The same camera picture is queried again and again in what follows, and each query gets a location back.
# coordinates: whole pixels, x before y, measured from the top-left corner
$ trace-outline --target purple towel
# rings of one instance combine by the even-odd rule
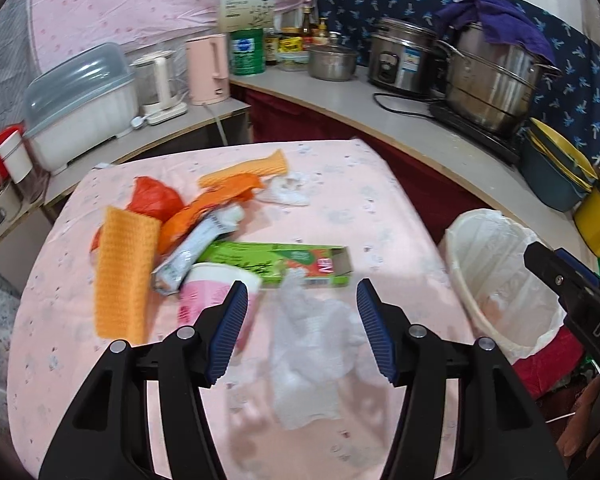
[[[507,0],[462,0],[443,7],[436,15],[441,38],[449,27],[460,30],[468,23],[482,23],[487,43],[521,45],[555,65],[554,51],[544,34]]]

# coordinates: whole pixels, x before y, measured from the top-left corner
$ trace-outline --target yellow cloth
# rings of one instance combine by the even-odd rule
[[[198,184],[200,187],[216,186],[224,179],[241,173],[251,173],[257,176],[287,174],[288,166],[285,154],[282,153],[282,150],[276,150],[267,158],[246,160],[230,168],[203,175],[198,179]]]
[[[146,343],[146,301],[160,226],[155,218],[107,207],[95,280],[98,336]]]

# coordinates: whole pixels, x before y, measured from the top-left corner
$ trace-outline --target floral tablecloth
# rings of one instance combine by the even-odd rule
[[[293,171],[308,178],[306,207],[246,206],[234,238],[250,242],[344,245],[354,267],[344,288],[312,288],[355,308],[355,286],[369,277],[384,302],[398,304],[411,322],[440,337],[472,342],[438,251],[384,161],[361,140],[316,140],[230,146],[176,153],[93,170],[79,184],[40,251],[18,311],[8,373],[8,405],[15,449],[37,475],[48,444],[76,391],[109,341],[93,328],[91,237],[106,205],[123,208],[134,177],[149,175],[186,201],[199,176],[281,148]],[[377,369],[356,369],[339,383],[340,420],[318,420],[285,431],[271,408],[267,357],[277,292],[261,292],[259,310],[240,364],[202,390],[206,416],[229,479],[376,480],[395,431],[403,388]],[[177,298],[152,303],[150,341],[177,327]],[[369,352],[368,344],[361,352]],[[438,473],[449,471],[455,441],[457,391],[447,391]],[[154,465],[170,476],[160,430],[157,384],[148,386]]]

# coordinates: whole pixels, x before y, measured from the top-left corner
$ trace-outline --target blue and white sticker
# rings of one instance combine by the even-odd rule
[[[402,55],[402,70],[405,72],[417,72],[420,65],[420,52],[406,46]]]
[[[244,38],[243,40],[234,40],[234,52],[246,54],[256,49],[256,40],[253,38]]]

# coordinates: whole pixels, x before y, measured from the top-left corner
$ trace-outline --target screw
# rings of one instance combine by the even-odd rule
[[[411,325],[409,327],[409,335],[421,338],[427,335],[427,329],[422,325]]]
[[[111,350],[114,354],[119,354],[126,348],[126,343],[122,341],[122,339],[117,339],[113,343],[109,345],[109,350]]]
[[[478,339],[478,346],[488,352],[496,348],[496,342],[490,337],[481,337]]]
[[[192,326],[183,326],[178,329],[177,335],[180,339],[190,339],[195,333]]]

